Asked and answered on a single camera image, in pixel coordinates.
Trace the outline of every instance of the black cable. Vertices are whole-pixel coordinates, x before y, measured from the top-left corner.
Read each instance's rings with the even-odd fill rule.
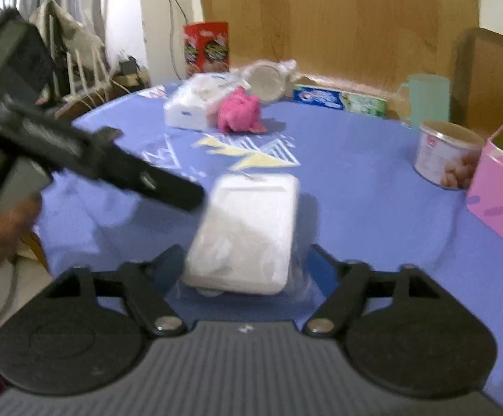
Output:
[[[180,5],[180,2],[178,0],[174,0],[178,7],[180,8],[180,11],[182,12],[182,15],[184,16],[184,22],[187,25],[188,24],[188,17],[186,16],[186,13],[184,12],[184,9],[182,9],[182,6]],[[173,69],[174,73],[176,74],[176,77],[182,81],[182,78],[180,77],[180,74],[178,73],[178,70],[176,69],[176,59],[174,57],[174,10],[173,10],[173,0],[169,0],[169,15],[170,15],[170,34],[169,34],[169,48],[170,48],[170,59],[173,62]]]

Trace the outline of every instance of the pink stuffed animal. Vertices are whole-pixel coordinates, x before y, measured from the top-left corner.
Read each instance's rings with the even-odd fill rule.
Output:
[[[259,97],[248,97],[243,87],[238,87],[223,103],[219,110],[219,129],[226,134],[250,131],[264,133],[267,129],[261,123]]]

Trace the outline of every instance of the red package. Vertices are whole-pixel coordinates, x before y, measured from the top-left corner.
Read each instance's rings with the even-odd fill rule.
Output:
[[[228,72],[228,23],[204,22],[184,26],[186,76],[201,72]]]

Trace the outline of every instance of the cup handle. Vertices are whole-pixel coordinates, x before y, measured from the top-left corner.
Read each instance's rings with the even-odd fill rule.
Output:
[[[396,112],[398,113],[398,116],[399,116],[399,119],[402,120],[402,121],[406,121],[406,122],[410,122],[411,121],[411,113],[406,116],[402,109],[403,109],[403,95],[402,95],[402,91],[404,89],[409,89],[409,84],[408,83],[403,83],[400,85],[400,87],[398,88],[398,91],[396,92],[396,95],[399,97],[396,99]]]

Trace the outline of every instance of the wooden board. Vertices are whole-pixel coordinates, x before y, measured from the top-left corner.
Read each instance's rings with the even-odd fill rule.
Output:
[[[452,121],[488,137],[503,124],[503,35],[470,30],[458,49]]]
[[[454,44],[479,24],[478,0],[201,0],[230,24],[231,61],[296,59],[306,73],[382,92],[408,74],[452,76]]]

